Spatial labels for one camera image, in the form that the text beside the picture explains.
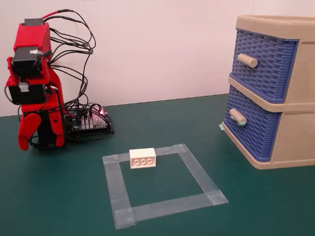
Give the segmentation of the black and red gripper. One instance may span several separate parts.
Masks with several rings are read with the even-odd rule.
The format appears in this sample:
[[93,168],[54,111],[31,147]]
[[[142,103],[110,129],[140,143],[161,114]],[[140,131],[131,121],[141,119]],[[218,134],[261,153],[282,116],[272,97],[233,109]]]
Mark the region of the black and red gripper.
[[35,76],[22,81],[16,75],[9,76],[6,87],[12,103],[21,106],[22,115],[18,132],[21,150],[28,150],[29,139],[41,124],[37,113],[50,113],[50,142],[55,147],[64,145],[63,116],[59,111],[58,75]]

